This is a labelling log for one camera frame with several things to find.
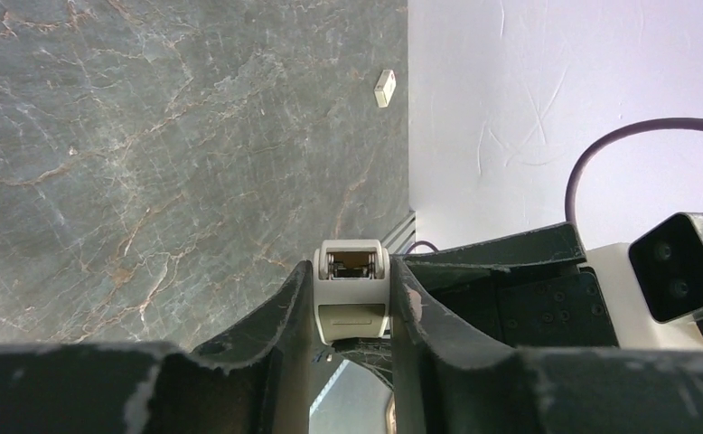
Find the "white block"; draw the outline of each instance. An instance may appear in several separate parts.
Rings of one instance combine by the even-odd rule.
[[[389,106],[389,101],[391,101],[391,94],[394,93],[394,88],[397,87],[397,79],[394,77],[393,70],[383,70],[376,83],[376,101],[378,101],[378,107],[384,108]]]

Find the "purple cable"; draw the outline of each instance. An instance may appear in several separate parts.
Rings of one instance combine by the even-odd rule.
[[[636,134],[646,133],[649,131],[659,131],[662,129],[687,129],[690,131],[703,132],[702,118],[661,118],[644,120],[622,128],[618,128],[612,133],[596,140],[593,145],[577,159],[575,167],[569,174],[567,181],[567,192],[565,193],[565,218],[568,222],[576,225],[575,218],[575,196],[577,193],[577,185],[580,183],[580,177],[583,176],[583,169],[586,164],[594,158],[596,154],[604,149],[607,145],[616,142],[622,138],[634,136]]]
[[[405,254],[409,255],[410,253],[413,252],[413,250],[416,249],[416,247],[420,247],[420,246],[426,246],[433,251],[439,251],[439,249],[434,244],[432,244],[428,241],[416,241],[410,247],[408,247],[407,250],[405,250]]]

